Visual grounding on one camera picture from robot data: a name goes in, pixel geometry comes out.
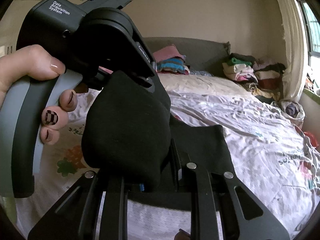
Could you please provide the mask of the person's left hand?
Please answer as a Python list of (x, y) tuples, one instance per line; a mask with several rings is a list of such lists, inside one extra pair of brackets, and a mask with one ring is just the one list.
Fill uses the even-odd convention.
[[(24, 76), (45, 81), (65, 73), (65, 65), (50, 55), (42, 46), (32, 45), (1, 57), (1, 103), (8, 90)], [(42, 111), (40, 139), (46, 145), (58, 142), (60, 132), (68, 124), (68, 113), (76, 109), (76, 91), (67, 89), (59, 97), (58, 106), (48, 106)]]

